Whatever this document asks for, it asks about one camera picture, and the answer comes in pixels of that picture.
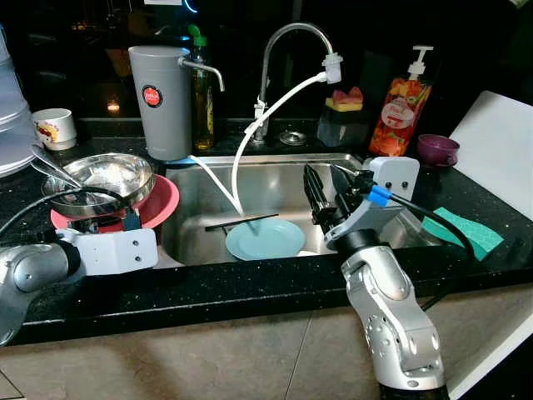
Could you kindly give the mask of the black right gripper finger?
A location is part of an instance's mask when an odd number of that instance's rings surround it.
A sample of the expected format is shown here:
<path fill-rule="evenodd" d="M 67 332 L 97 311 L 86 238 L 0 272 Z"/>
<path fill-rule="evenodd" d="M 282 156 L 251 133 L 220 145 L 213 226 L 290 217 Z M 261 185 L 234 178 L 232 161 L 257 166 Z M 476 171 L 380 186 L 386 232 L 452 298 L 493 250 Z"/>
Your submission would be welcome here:
<path fill-rule="evenodd" d="M 310 164 L 304 167 L 304 192 L 310 203 L 313 224 L 327 224 L 334 214 L 334 206 L 327 201 L 322 180 Z"/>
<path fill-rule="evenodd" d="M 339 165 L 331 165 L 331 182 L 336 191 L 335 203 L 338 209 L 357 209 L 361 195 L 350 182 L 350 174 Z"/>

